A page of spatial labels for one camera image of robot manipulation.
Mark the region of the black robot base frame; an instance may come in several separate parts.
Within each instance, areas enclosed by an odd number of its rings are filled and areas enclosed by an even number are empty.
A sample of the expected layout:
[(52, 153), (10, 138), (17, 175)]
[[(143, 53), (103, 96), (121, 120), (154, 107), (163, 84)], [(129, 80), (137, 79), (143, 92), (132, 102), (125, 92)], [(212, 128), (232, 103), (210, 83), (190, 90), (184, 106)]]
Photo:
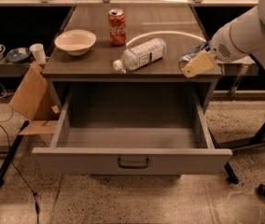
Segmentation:
[(217, 148), (236, 153), (265, 147), (265, 101), (212, 102), (206, 117)]

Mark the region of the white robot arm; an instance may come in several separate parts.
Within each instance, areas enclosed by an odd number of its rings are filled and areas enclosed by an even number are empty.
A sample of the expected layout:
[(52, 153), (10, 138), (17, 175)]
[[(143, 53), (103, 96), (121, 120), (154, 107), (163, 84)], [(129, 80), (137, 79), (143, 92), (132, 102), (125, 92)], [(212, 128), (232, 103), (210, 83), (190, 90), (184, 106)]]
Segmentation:
[(196, 77), (216, 63), (233, 63), (244, 57), (265, 70), (265, 0), (252, 8), (195, 7), (210, 40), (184, 54), (179, 66), (185, 77)]

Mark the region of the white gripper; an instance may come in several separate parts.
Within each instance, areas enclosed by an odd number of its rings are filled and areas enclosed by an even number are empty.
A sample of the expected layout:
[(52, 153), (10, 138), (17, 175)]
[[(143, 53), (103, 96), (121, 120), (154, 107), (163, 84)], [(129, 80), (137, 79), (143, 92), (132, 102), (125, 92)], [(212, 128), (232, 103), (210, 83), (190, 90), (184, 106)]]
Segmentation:
[(225, 24), (212, 37), (210, 50), (202, 50), (193, 58), (188, 57), (183, 61), (181, 71), (185, 77), (195, 77), (212, 69), (216, 65), (216, 57), (224, 62), (230, 63), (239, 60), (242, 53), (235, 48), (230, 37), (231, 23)]

